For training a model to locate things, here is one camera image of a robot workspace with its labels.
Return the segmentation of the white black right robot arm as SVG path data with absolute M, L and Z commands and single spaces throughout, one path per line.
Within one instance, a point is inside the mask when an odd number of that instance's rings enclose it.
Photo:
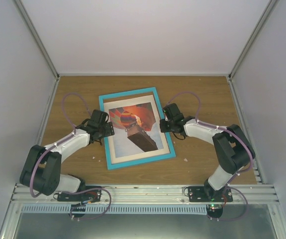
M 246 166 L 252 166 L 255 152 L 242 129 L 233 124 L 218 126 L 195 117 L 185 117 L 175 103 L 163 107 L 166 118 L 160 120 L 161 132 L 198 138 L 214 146 L 218 159 L 215 172 L 204 182 L 204 197 L 211 202 L 221 197 L 223 189 L 240 174 Z

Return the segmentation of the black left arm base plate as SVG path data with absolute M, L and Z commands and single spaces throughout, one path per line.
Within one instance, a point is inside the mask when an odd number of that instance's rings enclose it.
M 78 190 L 81 194 L 55 193 L 53 198 L 58 202 L 94 203 L 100 201 L 101 189 L 101 186 L 85 186 Z

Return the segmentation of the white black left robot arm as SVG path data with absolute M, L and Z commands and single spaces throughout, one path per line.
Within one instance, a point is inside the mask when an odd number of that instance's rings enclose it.
M 52 144 L 31 147 L 19 181 L 29 188 L 33 198 L 55 192 L 69 194 L 75 201 L 85 198 L 86 189 L 81 186 L 81 179 L 62 174 L 61 165 L 78 150 L 95 142 L 102 143 L 103 138 L 113 136 L 114 129 L 108 113 L 100 110 L 94 110 L 89 119 L 72 127 L 70 134 Z

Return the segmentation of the hot air balloon photo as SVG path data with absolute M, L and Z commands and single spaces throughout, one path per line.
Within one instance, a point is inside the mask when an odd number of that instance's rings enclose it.
M 108 110 L 114 128 L 123 129 L 128 140 L 143 152 L 158 150 L 156 142 L 147 133 L 156 122 L 150 102 Z

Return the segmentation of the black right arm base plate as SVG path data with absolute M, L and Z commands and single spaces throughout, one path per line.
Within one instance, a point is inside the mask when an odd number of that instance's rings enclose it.
M 189 202 L 224 203 L 233 202 L 230 189 L 222 187 L 218 191 L 213 191 L 211 196 L 207 195 L 204 186 L 187 186 L 183 188 L 183 194 L 188 197 Z

